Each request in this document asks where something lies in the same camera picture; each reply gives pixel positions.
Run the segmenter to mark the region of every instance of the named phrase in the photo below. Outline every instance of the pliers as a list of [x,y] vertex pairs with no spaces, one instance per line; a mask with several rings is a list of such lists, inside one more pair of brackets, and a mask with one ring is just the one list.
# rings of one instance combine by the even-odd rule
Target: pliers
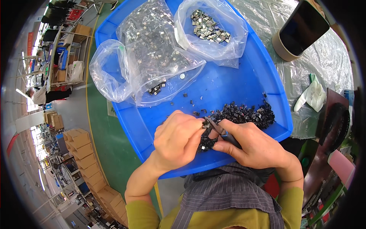
[[214,121],[212,121],[212,119],[210,119],[209,117],[205,117],[205,121],[202,123],[203,129],[209,128],[211,127],[213,130],[215,130],[219,136],[224,140],[224,141],[228,141],[231,144],[233,144],[235,147],[242,149],[241,145],[239,144],[239,142],[234,138],[234,136],[230,133],[228,133],[224,128],[220,127],[219,125],[217,125]]

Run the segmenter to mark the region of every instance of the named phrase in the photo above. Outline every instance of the yellow-green sleeve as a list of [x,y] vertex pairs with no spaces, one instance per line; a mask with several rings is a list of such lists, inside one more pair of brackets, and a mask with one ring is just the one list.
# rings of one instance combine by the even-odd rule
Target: yellow-green sleeve
[[154,206],[144,200],[135,200],[126,205],[129,229],[154,229],[159,227],[160,218]]
[[301,224],[301,208],[304,191],[293,187],[279,196],[278,203],[282,207],[281,215],[286,229],[298,229]]

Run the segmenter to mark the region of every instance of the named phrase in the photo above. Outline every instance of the striped apron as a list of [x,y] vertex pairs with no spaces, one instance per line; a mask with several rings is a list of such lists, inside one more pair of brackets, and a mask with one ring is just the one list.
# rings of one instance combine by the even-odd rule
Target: striped apron
[[171,228],[187,228],[195,211],[255,208],[269,214],[271,229],[284,229],[280,205],[259,187],[273,172],[274,168],[256,170],[233,162],[188,175],[180,210]]

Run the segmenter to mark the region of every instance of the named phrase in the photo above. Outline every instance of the fingernail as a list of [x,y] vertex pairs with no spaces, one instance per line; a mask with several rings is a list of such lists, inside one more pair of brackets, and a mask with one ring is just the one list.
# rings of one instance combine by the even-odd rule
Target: fingernail
[[221,145],[214,145],[212,148],[216,151],[222,151],[224,149]]

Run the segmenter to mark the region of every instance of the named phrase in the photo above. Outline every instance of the red banner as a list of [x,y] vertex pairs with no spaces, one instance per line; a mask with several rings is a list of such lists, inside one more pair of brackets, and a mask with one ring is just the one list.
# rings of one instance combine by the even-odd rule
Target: red banner
[[33,48],[33,34],[34,32],[29,32],[28,33],[28,44],[27,44],[27,56],[31,56],[32,55],[32,48]]

